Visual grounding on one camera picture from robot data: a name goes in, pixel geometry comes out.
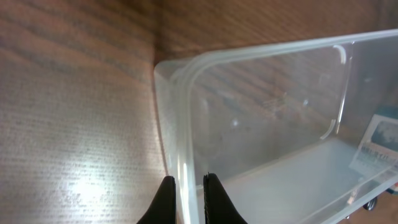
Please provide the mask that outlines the white blue product box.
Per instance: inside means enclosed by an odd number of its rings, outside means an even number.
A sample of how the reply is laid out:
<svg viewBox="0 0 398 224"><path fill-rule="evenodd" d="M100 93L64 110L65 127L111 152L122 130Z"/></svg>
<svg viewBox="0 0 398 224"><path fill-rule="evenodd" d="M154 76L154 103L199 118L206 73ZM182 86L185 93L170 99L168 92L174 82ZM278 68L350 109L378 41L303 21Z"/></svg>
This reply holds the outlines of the white blue product box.
<svg viewBox="0 0 398 224"><path fill-rule="evenodd" d="M397 108L380 107L372 116L349 165L361 181L383 183L397 175Z"/></svg>

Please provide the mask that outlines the clear plastic container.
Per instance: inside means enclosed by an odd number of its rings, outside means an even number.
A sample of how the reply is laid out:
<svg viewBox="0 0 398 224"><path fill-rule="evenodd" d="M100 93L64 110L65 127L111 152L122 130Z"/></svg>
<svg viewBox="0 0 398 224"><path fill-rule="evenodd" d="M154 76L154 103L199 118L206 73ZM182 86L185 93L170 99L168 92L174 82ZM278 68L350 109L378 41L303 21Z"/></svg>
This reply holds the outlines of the clear plastic container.
<svg viewBox="0 0 398 224"><path fill-rule="evenodd" d="M207 52L154 69L183 223L218 176L248 223L337 223L397 182L349 168L375 112L397 108L397 31Z"/></svg>

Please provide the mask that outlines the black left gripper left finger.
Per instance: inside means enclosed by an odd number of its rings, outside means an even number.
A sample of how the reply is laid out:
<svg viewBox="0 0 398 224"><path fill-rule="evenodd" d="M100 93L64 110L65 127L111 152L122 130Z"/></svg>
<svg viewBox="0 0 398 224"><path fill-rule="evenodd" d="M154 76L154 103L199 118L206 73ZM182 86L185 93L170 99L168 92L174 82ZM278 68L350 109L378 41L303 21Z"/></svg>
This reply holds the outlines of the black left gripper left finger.
<svg viewBox="0 0 398 224"><path fill-rule="evenodd" d="M176 183L174 177L163 178L149 208L137 224L176 224Z"/></svg>

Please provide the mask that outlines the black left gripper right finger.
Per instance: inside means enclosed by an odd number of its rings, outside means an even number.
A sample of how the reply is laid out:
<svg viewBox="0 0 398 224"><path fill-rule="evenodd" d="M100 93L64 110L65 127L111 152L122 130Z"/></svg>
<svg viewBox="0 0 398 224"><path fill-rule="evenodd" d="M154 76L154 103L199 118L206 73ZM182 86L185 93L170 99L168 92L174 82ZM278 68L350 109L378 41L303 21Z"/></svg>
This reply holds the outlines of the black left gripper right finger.
<svg viewBox="0 0 398 224"><path fill-rule="evenodd" d="M247 224L214 173L203 177L206 224Z"/></svg>

